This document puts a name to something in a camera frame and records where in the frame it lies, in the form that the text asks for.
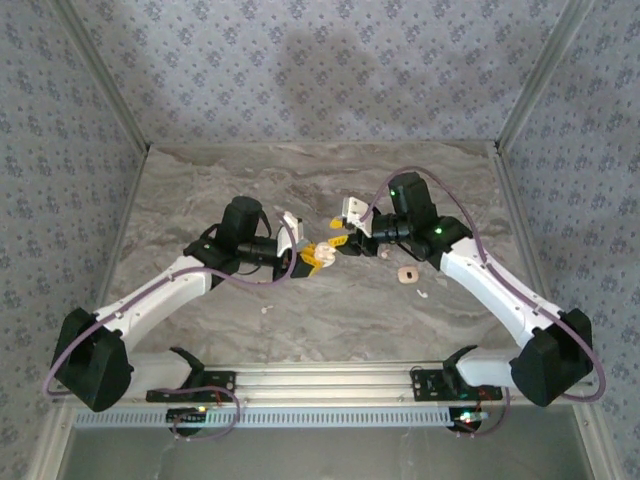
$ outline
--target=yellow object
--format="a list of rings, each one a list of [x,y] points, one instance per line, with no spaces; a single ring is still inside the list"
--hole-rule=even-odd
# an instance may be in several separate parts
[[[314,275],[324,265],[320,260],[316,260],[314,254],[316,251],[316,244],[310,243],[302,250],[300,250],[300,259],[307,265],[311,265],[313,268],[309,272],[309,276]]]
[[[329,223],[329,228],[333,230],[339,230],[342,227],[343,225],[341,217],[335,217],[333,220],[331,220],[331,223]]]
[[[349,240],[349,235],[340,235],[339,237],[333,237],[327,240],[327,243],[332,247],[340,247],[347,243]]]

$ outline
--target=blue floral wallpaper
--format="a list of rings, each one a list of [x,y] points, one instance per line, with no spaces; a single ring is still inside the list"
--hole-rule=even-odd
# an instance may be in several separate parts
[[[565,0],[74,0],[147,141],[496,138]]]
[[[0,478],[21,479],[61,320],[95,303],[140,155],[46,2],[0,17]]]
[[[623,466],[640,479],[640,6],[600,0],[509,157],[555,300],[592,317]]]

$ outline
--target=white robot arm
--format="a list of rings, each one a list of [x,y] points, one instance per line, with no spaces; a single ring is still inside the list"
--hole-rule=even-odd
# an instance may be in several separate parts
[[[453,391],[482,385],[517,387],[536,405],[546,406],[592,370],[586,352],[547,315],[556,315],[591,348],[591,322],[584,313],[578,309],[563,312],[491,255],[481,255],[467,227],[453,217],[437,214],[427,185],[417,173],[396,176],[389,190],[392,214],[373,209],[365,217],[371,210],[366,202],[345,198],[342,214],[331,226],[355,233],[329,243],[353,256],[375,256],[381,244],[397,244],[415,260],[429,262],[471,292],[518,346],[509,350],[470,346],[456,352],[444,362],[445,379]]]
[[[159,388],[199,387],[189,382],[193,372],[203,367],[188,352],[176,348],[164,354],[137,354],[135,346],[178,308],[237,273],[243,263],[271,267],[273,282],[289,270],[291,278],[304,278],[325,266],[313,255],[315,245],[303,238],[300,219],[286,212],[282,221],[288,230],[282,227],[273,239],[271,233],[269,237],[255,235],[260,219],[270,231],[262,205],[252,198],[236,197],[225,209],[222,222],[192,242],[167,270],[93,314],[78,308],[67,315],[54,354],[54,364],[62,361],[55,378],[96,412],[123,396]],[[223,276],[213,275],[212,270]],[[77,343],[89,329],[92,333]]]

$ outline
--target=glass panel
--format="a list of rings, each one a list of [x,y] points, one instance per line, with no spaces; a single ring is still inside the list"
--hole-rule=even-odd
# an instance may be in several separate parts
[[[59,480],[588,480],[571,407],[515,407],[490,437],[444,428],[237,429],[176,443],[164,428],[76,429]]]

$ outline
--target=gray marble table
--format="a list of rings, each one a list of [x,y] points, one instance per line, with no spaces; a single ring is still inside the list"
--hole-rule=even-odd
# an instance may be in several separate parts
[[[371,199],[383,178],[403,165],[430,168],[452,185],[488,250],[523,278],[494,177],[492,148],[484,142],[154,147],[109,300],[168,267],[221,219],[235,195],[259,199],[276,226],[276,210],[292,211],[304,219],[306,236],[319,242],[336,234],[328,224],[340,212],[342,197]],[[440,189],[432,186],[431,192],[442,214],[459,215]],[[391,203],[385,198],[380,206],[390,210]],[[214,364],[439,360],[472,343],[512,345],[475,298],[428,264],[419,265],[417,284],[400,284],[397,269],[413,264],[393,249],[386,260],[338,257],[314,277],[280,288],[247,290],[223,283],[162,322],[138,349],[179,345]],[[247,278],[266,280],[268,270]],[[267,306],[273,308],[262,313]]]

